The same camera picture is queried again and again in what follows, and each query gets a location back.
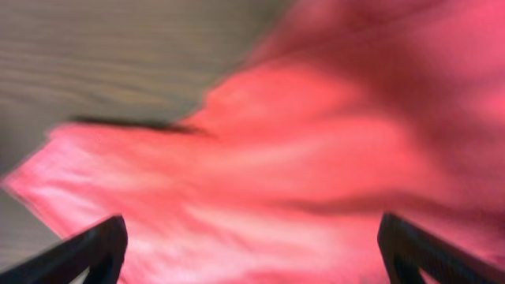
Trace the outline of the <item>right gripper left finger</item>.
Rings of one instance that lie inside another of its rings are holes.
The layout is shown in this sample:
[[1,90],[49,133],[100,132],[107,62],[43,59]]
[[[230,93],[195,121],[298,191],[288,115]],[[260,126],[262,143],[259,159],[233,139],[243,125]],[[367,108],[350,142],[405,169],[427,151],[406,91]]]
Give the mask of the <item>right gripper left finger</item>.
[[70,283],[88,271],[85,283],[116,284],[125,260],[128,234],[120,215],[1,273],[2,283]]

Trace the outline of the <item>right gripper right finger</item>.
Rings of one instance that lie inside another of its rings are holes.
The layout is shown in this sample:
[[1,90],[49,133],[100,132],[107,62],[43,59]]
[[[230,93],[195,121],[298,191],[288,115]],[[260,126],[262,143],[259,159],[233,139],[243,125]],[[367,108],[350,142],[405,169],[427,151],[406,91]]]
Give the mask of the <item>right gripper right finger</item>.
[[504,282],[503,271],[392,213],[382,216],[377,242],[393,284],[425,284],[422,271],[439,283]]

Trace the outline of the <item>red orange t-shirt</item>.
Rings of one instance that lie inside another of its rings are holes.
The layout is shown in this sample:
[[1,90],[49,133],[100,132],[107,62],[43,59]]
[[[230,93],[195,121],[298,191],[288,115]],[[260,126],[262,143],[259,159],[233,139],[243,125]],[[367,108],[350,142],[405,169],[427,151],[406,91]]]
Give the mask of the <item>red orange t-shirt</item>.
[[6,177],[124,283],[385,283],[394,211],[504,265],[504,3],[299,1],[177,131],[69,123]]

